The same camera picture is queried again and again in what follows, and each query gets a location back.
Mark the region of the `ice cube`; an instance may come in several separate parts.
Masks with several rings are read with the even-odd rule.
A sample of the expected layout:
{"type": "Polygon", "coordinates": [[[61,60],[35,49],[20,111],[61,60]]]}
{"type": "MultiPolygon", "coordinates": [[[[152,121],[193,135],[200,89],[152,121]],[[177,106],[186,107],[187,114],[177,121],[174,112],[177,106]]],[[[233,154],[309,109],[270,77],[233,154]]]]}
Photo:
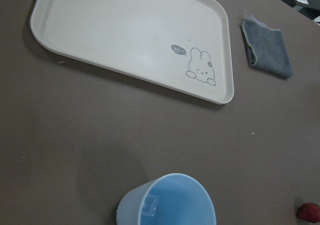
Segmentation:
{"type": "Polygon", "coordinates": [[[149,194],[143,202],[141,208],[141,215],[147,217],[154,217],[157,211],[159,203],[159,197],[156,195],[149,194]]]}

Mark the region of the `cream rabbit tray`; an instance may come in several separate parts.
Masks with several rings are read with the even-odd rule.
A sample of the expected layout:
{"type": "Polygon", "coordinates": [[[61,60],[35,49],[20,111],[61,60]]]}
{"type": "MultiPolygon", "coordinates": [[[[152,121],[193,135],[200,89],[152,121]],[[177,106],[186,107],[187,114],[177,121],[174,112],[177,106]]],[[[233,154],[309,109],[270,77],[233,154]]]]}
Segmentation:
{"type": "Polygon", "coordinates": [[[36,0],[47,50],[212,103],[234,96],[228,16],[216,0],[36,0]]]}

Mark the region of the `grey folded cloth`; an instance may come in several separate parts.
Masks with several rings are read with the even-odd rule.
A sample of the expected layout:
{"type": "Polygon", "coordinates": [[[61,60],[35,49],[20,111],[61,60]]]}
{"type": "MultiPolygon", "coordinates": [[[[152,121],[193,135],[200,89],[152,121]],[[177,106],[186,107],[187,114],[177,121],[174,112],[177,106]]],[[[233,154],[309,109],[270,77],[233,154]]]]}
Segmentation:
{"type": "Polygon", "coordinates": [[[282,31],[270,28],[252,14],[242,19],[249,64],[257,69],[289,79],[293,75],[282,31]]]}

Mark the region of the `red strawberry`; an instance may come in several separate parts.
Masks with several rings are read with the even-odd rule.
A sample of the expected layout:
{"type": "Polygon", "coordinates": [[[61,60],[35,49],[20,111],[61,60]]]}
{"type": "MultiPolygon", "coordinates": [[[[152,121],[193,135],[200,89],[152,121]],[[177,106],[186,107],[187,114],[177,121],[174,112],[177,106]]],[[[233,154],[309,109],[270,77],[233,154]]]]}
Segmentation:
{"type": "Polygon", "coordinates": [[[315,203],[304,203],[297,211],[297,217],[309,223],[320,222],[320,207],[315,203]]]}

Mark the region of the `blue plastic cup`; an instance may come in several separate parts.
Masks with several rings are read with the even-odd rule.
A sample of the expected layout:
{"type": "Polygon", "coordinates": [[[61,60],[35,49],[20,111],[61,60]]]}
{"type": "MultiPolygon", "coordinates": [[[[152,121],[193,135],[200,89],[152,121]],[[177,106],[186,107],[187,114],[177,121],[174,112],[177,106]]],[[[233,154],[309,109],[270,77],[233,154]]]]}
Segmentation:
{"type": "Polygon", "coordinates": [[[129,191],[116,210],[118,225],[215,225],[215,208],[206,189],[194,178],[170,173],[129,191]],[[143,216],[148,195],[158,196],[155,216],[143,216]]]}

